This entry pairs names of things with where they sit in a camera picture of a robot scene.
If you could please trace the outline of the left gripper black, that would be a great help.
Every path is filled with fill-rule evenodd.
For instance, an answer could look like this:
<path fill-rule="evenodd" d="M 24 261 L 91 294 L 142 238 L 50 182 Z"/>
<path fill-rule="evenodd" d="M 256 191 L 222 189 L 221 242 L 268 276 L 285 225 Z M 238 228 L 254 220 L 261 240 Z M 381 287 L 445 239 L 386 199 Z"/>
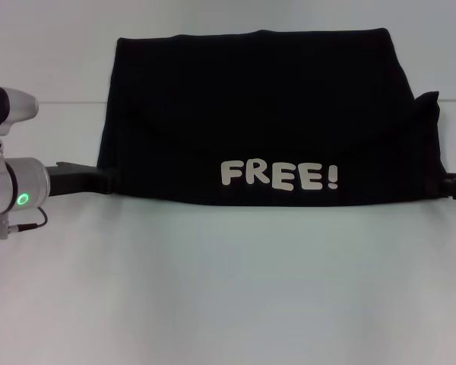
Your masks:
<path fill-rule="evenodd" d="M 112 194 L 118 185 L 118 170 L 105 170 L 76 163 L 58 162 L 47 167 L 49 174 L 49 197 L 92 192 Z"/>

